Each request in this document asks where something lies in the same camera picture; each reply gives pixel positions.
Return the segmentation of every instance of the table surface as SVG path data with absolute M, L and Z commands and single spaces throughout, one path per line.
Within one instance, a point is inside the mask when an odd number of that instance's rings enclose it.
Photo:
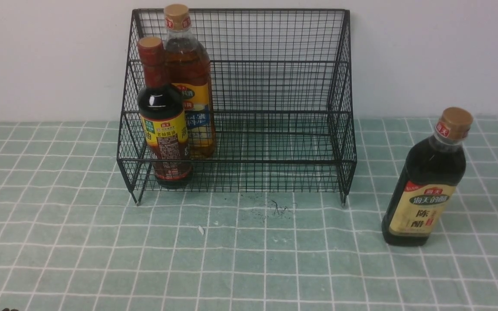
M 338 193 L 167 191 L 136 207 L 118 123 L 0 123 L 0 310 L 498 310 L 498 117 L 474 123 L 426 246 L 382 239 L 432 122 L 356 121 L 346 209 Z

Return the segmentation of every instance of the black wire rack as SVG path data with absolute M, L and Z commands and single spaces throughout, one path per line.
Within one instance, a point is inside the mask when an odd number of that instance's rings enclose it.
M 348 10 L 191 9 L 211 58 L 216 150 L 181 191 L 339 191 L 356 167 Z M 117 161 L 139 203 L 162 190 L 136 96 L 136 42 L 166 39 L 161 9 L 132 12 Z

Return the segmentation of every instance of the vinegar bottle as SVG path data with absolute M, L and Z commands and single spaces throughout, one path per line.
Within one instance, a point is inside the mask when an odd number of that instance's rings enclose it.
M 192 159 L 212 157 L 216 149 L 211 65 L 203 45 L 192 34 L 188 7 L 171 4 L 164 8 L 168 38 L 166 66 L 170 82 L 184 100 Z
M 447 108 L 433 135 L 411 148 L 382 220 L 388 244 L 421 246 L 427 242 L 464 176 L 462 141 L 472 121 L 466 110 Z

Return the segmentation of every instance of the bottle cap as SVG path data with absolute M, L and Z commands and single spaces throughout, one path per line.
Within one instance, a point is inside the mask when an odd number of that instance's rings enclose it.
M 468 136 L 470 126 L 474 118 L 466 110 L 458 107 L 450 107 L 443 111 L 435 131 L 449 140 L 463 140 Z
M 192 20 L 189 18 L 189 9 L 183 4 L 171 4 L 164 8 L 164 20 L 166 27 L 172 30 L 184 30 L 190 28 Z
M 157 66 L 164 63 L 163 41 L 158 37 L 144 37 L 138 41 L 140 61 L 146 66 Z

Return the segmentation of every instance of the white wall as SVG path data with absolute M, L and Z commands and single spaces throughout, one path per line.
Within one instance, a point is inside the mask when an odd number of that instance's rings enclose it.
M 498 0 L 185 0 L 351 10 L 354 111 L 498 114 Z M 0 121 L 116 120 L 131 9 L 163 0 L 0 0 Z

